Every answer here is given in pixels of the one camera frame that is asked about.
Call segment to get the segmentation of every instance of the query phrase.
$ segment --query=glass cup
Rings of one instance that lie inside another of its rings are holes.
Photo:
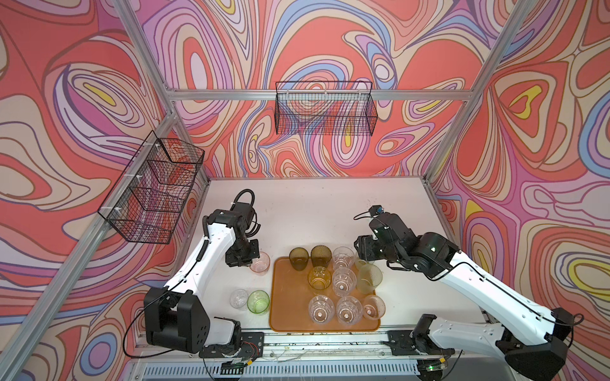
[[[331,272],[324,266],[317,266],[312,268],[307,275],[307,281],[309,285],[316,290],[324,290],[331,285],[332,275]]]
[[[235,290],[229,296],[229,303],[233,308],[242,308],[248,301],[248,292],[246,290]]]
[[[311,264],[314,267],[328,267],[328,263],[331,261],[331,258],[331,250],[323,244],[319,244],[318,246],[311,249]]]
[[[360,268],[363,267],[364,265],[366,265],[367,263],[370,263],[370,262],[367,262],[364,259],[356,260],[356,270],[360,270]]]
[[[383,273],[379,267],[371,263],[367,263],[362,265],[358,271],[356,288],[363,294],[370,294],[375,290],[375,288],[377,288],[382,279]]]
[[[332,252],[332,268],[337,270],[340,267],[347,267],[348,269],[354,264],[356,257],[354,252],[345,246],[337,247]]]
[[[337,319],[352,326],[362,319],[362,304],[353,296],[344,296],[337,302]]]
[[[386,313],[386,304],[377,295],[368,295],[362,301],[362,316],[369,320],[378,320]]]
[[[269,270],[269,265],[271,264],[271,260],[269,259],[269,255],[265,252],[260,252],[260,257],[252,259],[252,264],[250,264],[250,270],[254,271],[256,275],[265,275]]]
[[[347,267],[339,267],[332,274],[332,290],[337,296],[348,296],[356,287],[356,275]]]
[[[309,301],[309,317],[318,324],[329,322],[335,316],[335,305],[324,295],[314,296]]]
[[[297,271],[303,271],[309,262],[309,253],[302,247],[295,247],[290,251],[290,264]]]
[[[248,296],[248,310],[252,313],[263,313],[269,307],[269,295],[263,290],[256,290]]]

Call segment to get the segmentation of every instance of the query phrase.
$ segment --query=wire basket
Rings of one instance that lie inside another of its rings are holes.
[[[168,244],[203,157],[190,143],[157,138],[106,221],[128,242]]]
[[[281,81],[275,86],[278,135],[373,135],[372,82]]]

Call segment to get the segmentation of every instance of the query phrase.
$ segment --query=white table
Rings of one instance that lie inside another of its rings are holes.
[[[216,209],[229,209],[235,195],[244,188],[256,194],[254,208],[262,227],[253,237],[260,250],[271,258],[288,256],[295,247],[310,251],[318,244],[334,250],[353,248],[359,235],[371,234],[368,219],[352,217],[380,204],[387,212],[398,214],[415,234],[438,232],[442,226],[426,195],[421,180],[407,178],[368,179],[284,179],[284,180],[213,180],[204,201],[202,216]],[[249,202],[244,194],[241,201]],[[191,249],[203,235],[201,216]],[[430,282],[414,272],[392,271],[384,261],[376,265],[384,279],[376,292],[386,303],[382,327],[417,323],[423,313],[462,322],[484,322],[479,307],[452,288]],[[255,315],[244,308],[229,305],[229,295],[238,288],[248,292],[265,290],[271,295],[273,268],[257,276],[249,268],[230,268],[220,263],[216,268],[202,303],[210,317],[239,320],[245,329],[269,329],[268,312]]]

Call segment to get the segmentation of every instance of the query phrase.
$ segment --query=psychedelic wallpaper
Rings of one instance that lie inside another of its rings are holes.
[[[585,315],[558,380],[610,380],[608,62],[608,1],[539,2],[434,181],[477,263]]]
[[[164,114],[109,2],[0,1],[0,350]],[[122,370],[117,338],[169,276],[201,191],[170,245],[108,234],[21,380]]]
[[[170,88],[368,79],[391,90],[470,88],[512,6],[511,0],[155,0],[135,9]],[[274,106],[176,103],[207,152],[210,177],[420,176],[460,103],[378,101],[372,137],[279,137]]]

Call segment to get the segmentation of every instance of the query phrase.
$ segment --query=brown tray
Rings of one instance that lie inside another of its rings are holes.
[[[309,317],[309,301],[316,295],[326,295],[337,305],[339,297],[332,286],[325,290],[314,290],[307,282],[307,274],[312,269],[311,261],[303,271],[297,271],[290,265],[288,257],[281,257],[273,265],[273,286],[271,288],[271,312],[269,326],[276,332],[364,332],[379,328],[380,320],[362,318],[353,326],[344,326],[337,317],[326,324],[314,323]],[[360,302],[366,295],[358,290],[351,296]]]

